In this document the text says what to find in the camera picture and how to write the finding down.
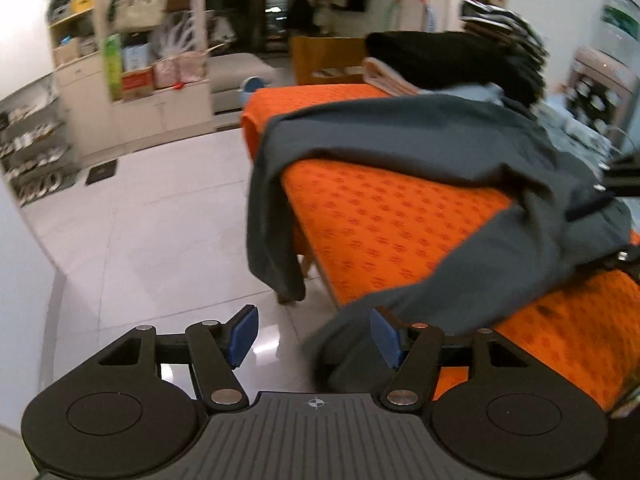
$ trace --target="cabinet door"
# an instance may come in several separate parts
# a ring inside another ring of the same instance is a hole
[[[120,135],[125,142],[165,131],[161,103],[155,95],[129,102],[116,102],[113,105],[113,113]]]
[[[177,130],[213,120],[208,83],[185,86],[157,94],[162,100],[162,117],[167,130]]]
[[[121,144],[102,72],[61,88],[74,145],[81,156]]]

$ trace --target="yellow box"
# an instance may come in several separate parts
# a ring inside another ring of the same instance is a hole
[[[71,0],[71,13],[77,14],[94,6],[94,0]]]

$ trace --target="stack of clothes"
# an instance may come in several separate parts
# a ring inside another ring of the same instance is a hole
[[[548,53],[519,15],[463,0],[465,32],[375,32],[366,39],[367,83],[391,95],[446,91],[465,98],[529,108],[544,93]]]

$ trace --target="white box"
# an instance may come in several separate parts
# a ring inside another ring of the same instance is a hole
[[[124,72],[144,70],[149,63],[149,44],[126,46],[122,50],[122,66]]]

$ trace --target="crosshair symbol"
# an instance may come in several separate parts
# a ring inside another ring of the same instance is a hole
[[[324,402],[324,400],[322,399],[318,399],[317,397],[314,397],[313,399],[311,399],[309,402],[306,402],[305,404],[308,404],[309,406],[317,410],[318,408],[322,408],[326,404],[326,402]]]

